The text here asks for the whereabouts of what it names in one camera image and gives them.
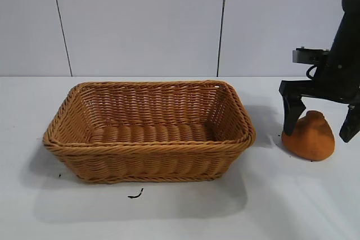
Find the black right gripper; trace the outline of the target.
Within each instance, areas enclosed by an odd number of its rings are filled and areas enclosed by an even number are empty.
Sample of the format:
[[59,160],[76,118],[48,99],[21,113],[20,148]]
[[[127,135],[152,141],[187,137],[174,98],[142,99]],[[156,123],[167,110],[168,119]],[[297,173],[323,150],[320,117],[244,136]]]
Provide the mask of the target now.
[[308,80],[283,80],[279,92],[283,96],[283,130],[292,135],[296,123],[306,109],[302,97],[325,99],[349,104],[339,136],[349,142],[360,130],[359,81],[351,78],[352,69],[339,65],[331,70],[329,51],[293,51],[292,61],[310,65]]

